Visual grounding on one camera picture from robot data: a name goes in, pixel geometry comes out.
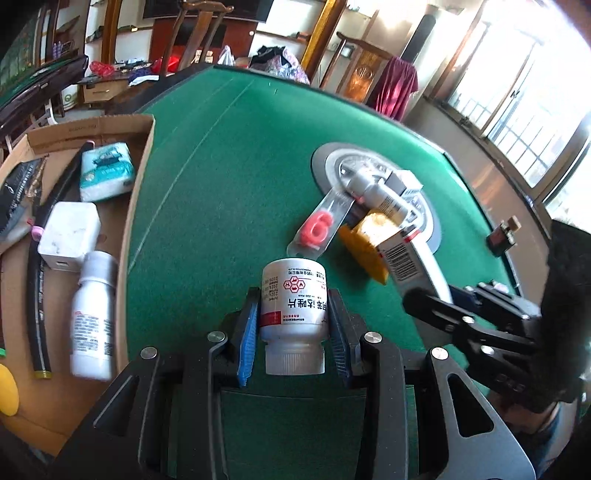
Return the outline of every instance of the red bag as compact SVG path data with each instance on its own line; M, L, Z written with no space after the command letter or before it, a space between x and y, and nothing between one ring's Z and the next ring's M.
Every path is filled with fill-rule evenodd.
M181 57L177 57L176 55L171 55L168 59L168 68L166 69L167 72L175 73L178 69L178 63L181 61ZM158 75L160 73L160 66L162 65L162 57L156 60L152 66L150 67L152 72Z
M100 77L108 77L115 73L115 67L107 63L93 60L90 62L90 71Z

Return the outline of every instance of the window frame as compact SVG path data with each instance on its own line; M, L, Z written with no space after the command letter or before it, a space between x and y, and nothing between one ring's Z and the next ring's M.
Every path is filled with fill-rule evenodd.
M523 194L529 198L532 205L538 210L540 220L544 227L549 231L551 226L551 218L548 214L545 204L550 202L554 196L557 195L560 188L568 181L570 175L576 168L576 162L580 158L582 152L587 148L588 142L591 139L591 110L579 122L573 135L564 146L562 152L558 155L554 163L544 173L542 178L535 186L530 186L525 176L517 170L516 166L507 158L507 156L488 138L488 135L495 128L499 120L508 108L511 107L512 95L515 92L515 87L521 80L522 75L531 57L531 52L524 59L523 64L519 68L514 81L503 95L501 101L493 110L490 118L485 122L482 128L478 128L468 117L462 115L454 107L449 104L449 100L456 91L458 85L462 81L463 76L468 70L472 59L482 44L486 32L481 36L476 43L474 50L470 52L466 61L458 69L454 70L455 63L460 57L462 50L469 43L471 35L475 32L478 24L481 22L483 9L488 0L484 0L480 9L476 13L466 35L464 36L460 46L454 53L450 63L445 68L441 78L437 81L433 90L428 97L435 101L449 117L458 123L482 148L505 170L515 184L522 190Z

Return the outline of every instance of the yellow object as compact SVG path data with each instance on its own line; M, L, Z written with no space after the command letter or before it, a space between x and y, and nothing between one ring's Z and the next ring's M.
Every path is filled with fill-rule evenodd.
M43 378L51 378L51 372L47 370L35 370L35 378L42 380Z
M400 231L382 212L371 210L354 228L342 225L339 236L357 263L370 277L386 285L388 270L376 247Z
M18 411L18 389L10 370L0 364L0 412L12 417Z

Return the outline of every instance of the silver bottle cap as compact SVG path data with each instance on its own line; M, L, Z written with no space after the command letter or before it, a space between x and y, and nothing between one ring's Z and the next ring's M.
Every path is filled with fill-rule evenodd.
M118 263L113 255L94 250L88 252L82 264L78 285L85 281L99 281L115 288Z

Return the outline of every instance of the bottle label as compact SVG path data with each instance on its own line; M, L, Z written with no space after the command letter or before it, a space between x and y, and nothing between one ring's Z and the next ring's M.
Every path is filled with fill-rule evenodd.
M73 354L108 359L113 356L113 350L113 322L111 320L101 320L82 312L74 312Z
M259 326L326 323L324 268L310 260L293 261L271 264L263 271Z
M402 210L402 206L397 204L392 197L386 197L378 205L377 209L398 225L404 221L407 214L407 212Z

